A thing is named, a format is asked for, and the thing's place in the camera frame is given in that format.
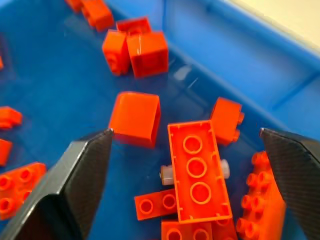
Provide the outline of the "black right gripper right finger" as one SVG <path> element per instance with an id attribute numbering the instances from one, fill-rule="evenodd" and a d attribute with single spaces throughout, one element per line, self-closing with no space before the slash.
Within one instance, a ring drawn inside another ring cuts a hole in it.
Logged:
<path id="1" fill-rule="evenodd" d="M 259 132 L 279 192 L 309 240 L 320 238 L 320 142 L 293 132 Z"/>

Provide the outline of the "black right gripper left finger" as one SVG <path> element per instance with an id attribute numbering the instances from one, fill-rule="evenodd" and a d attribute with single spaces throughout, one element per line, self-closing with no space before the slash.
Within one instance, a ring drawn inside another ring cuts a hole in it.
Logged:
<path id="1" fill-rule="evenodd" d="M 0 234 L 2 240 L 85 240 L 106 183 L 114 131 L 70 143 Z"/>

